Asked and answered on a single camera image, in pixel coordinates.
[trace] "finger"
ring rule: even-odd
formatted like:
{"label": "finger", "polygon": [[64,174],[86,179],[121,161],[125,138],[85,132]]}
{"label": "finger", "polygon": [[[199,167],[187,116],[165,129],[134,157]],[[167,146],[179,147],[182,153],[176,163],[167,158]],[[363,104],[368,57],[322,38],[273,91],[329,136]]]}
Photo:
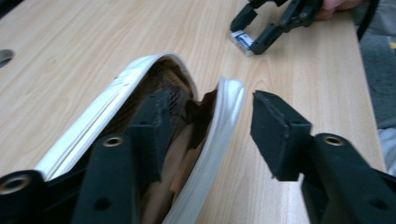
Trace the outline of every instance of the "finger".
{"label": "finger", "polygon": [[325,10],[334,9],[340,5],[342,5],[345,0],[323,0],[323,8]]}
{"label": "finger", "polygon": [[317,20],[317,21],[329,20],[334,15],[334,11],[335,11],[335,8],[330,9],[330,10],[321,9],[320,12],[318,13],[317,17],[315,18],[315,20]]}
{"label": "finger", "polygon": [[347,2],[344,2],[343,4],[341,4],[340,6],[336,7],[335,9],[337,9],[337,10],[347,10],[347,9],[351,9],[353,7],[356,7],[360,3],[361,3],[360,0],[347,1]]}

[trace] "white shoe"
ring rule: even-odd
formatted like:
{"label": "white shoe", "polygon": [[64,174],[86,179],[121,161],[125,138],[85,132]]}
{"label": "white shoe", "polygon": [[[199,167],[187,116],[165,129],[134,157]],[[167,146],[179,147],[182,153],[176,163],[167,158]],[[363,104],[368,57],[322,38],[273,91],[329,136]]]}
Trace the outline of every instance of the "white shoe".
{"label": "white shoe", "polygon": [[[149,75],[150,71],[158,68],[164,70],[159,75],[156,75],[155,78],[157,79],[155,81],[148,81],[152,78]],[[165,81],[159,80],[167,69],[170,69],[173,75],[166,77]],[[175,53],[165,52],[159,55],[139,58],[130,63],[107,89],[96,98],[82,116],[49,150],[35,169],[42,172],[46,180],[51,180],[67,173],[78,163],[98,137],[104,133],[111,133],[113,130],[117,130],[120,125],[122,126],[129,121],[129,117],[121,118],[122,116],[120,115],[123,115],[122,111],[126,111],[131,107],[136,109],[136,105],[133,105],[136,99],[143,99],[157,89],[169,88],[166,82],[171,83],[171,89],[176,87],[186,93],[182,93],[187,98],[190,98],[186,100],[196,102],[197,91],[190,73]],[[195,222],[230,142],[233,128],[244,100],[245,90],[239,80],[221,77],[217,90],[212,95],[216,96],[211,103],[214,110],[210,111],[210,114],[213,117],[208,124],[207,130],[205,130],[203,142],[198,146],[201,150],[200,154],[198,154],[197,160],[191,160],[194,157],[192,155],[194,152],[191,151],[192,157],[187,158],[190,152],[187,152],[189,148],[186,148],[184,158],[180,159],[179,170],[175,173],[176,177],[173,177],[171,181],[172,188],[176,188],[175,196],[172,199],[171,208],[166,211],[165,217],[161,217],[163,223],[185,224]],[[185,134],[185,129],[182,130],[178,133],[178,136]],[[169,166],[167,165],[169,164],[169,162],[167,163],[168,154],[165,156],[163,174],[167,172],[167,167]],[[183,171],[188,169],[189,166],[191,169],[186,175],[186,172]],[[155,183],[153,186],[157,185],[158,187],[163,182],[165,181]]]}

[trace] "wood grain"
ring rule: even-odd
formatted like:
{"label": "wood grain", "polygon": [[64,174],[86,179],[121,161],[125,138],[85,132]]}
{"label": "wood grain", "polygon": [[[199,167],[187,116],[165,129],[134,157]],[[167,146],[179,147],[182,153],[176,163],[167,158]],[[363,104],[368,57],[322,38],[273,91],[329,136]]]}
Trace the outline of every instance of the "wood grain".
{"label": "wood grain", "polygon": [[[299,183],[271,179],[249,137],[255,90],[278,94],[314,124],[344,136],[383,169],[355,28],[347,13],[282,35],[246,57],[230,36],[245,0],[29,0],[0,20],[0,175],[33,168],[111,80],[134,59],[171,50],[201,98],[219,76],[247,97],[198,223],[306,223]],[[284,8],[266,4],[246,29],[256,37]]]}

